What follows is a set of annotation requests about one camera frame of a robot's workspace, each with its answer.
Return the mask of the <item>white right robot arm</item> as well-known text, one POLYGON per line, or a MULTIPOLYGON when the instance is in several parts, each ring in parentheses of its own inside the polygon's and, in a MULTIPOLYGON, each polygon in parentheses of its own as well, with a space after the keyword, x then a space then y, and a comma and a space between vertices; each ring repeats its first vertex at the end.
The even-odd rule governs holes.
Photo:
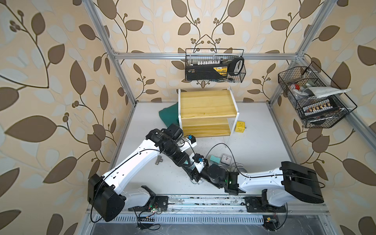
POLYGON ((186 169, 189 178, 195 182, 206 181, 230 195, 261 190, 263 204, 281 207, 291 200, 310 204, 322 204, 321 182, 311 168, 293 162, 281 162, 281 167, 256 173, 232 172, 213 164, 197 164, 186 169))

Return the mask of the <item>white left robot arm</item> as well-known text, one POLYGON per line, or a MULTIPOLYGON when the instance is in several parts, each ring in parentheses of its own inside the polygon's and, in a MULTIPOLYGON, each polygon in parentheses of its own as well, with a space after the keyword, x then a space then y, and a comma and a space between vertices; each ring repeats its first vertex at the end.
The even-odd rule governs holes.
POLYGON ((183 130, 176 124, 167 129, 153 129, 139 147, 125 160, 103 176, 92 175, 88 180, 88 202, 104 221, 116 218, 126 204, 135 207, 135 198, 121 193, 131 179, 159 154, 166 155, 182 168, 189 169, 192 162, 186 149, 197 145, 193 135, 184 137, 183 130))

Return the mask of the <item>clear square alarm clock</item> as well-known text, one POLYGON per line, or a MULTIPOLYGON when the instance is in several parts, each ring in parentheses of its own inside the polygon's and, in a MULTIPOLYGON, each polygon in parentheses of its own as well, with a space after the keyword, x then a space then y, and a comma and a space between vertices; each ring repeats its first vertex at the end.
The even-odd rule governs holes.
POLYGON ((233 157, 227 154, 223 154, 221 157, 221 163, 224 165, 231 165, 233 157))

